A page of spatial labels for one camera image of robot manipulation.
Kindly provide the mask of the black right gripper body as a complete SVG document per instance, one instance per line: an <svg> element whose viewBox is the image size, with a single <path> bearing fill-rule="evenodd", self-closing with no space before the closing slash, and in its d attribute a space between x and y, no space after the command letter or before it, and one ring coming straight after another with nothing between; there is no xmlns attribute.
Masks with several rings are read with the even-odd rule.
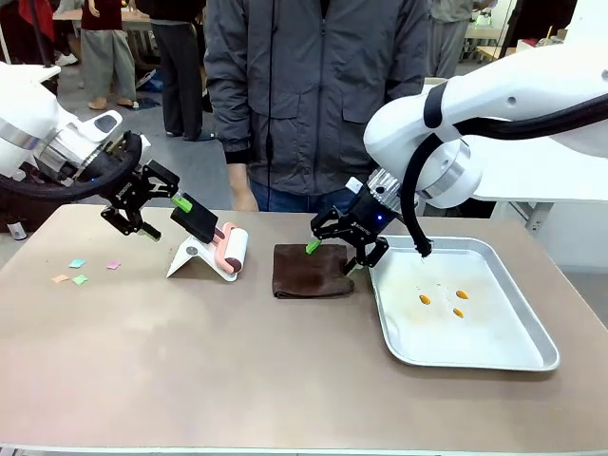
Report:
<svg viewBox="0 0 608 456"><path fill-rule="evenodd" d="M348 181L346 188L355 194L345 215L352 232L360 238L377 238L394 219L401 217L400 187L361 181Z"/></svg>

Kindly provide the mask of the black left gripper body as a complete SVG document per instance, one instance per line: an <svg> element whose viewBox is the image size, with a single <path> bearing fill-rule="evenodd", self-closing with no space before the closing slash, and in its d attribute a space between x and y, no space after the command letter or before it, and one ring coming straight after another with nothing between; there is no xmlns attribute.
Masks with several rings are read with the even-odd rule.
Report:
<svg viewBox="0 0 608 456"><path fill-rule="evenodd" d="M89 165L89 180L96 181L105 174L114 171L122 164L122 160L114 156L98 156ZM143 192L143 177L140 166L131 171L123 180L117 180L112 185L96 192L96 196L108 200L114 207L124 210L141 210L146 203Z"/></svg>

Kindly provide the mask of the person's right hand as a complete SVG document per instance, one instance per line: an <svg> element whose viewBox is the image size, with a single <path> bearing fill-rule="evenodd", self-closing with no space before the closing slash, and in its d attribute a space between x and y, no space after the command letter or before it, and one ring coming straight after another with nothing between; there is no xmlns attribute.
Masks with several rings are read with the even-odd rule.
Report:
<svg viewBox="0 0 608 456"><path fill-rule="evenodd" d="M257 212L257 200L251 190L244 163L228 165L229 183L233 194L234 209L237 211Z"/></svg>

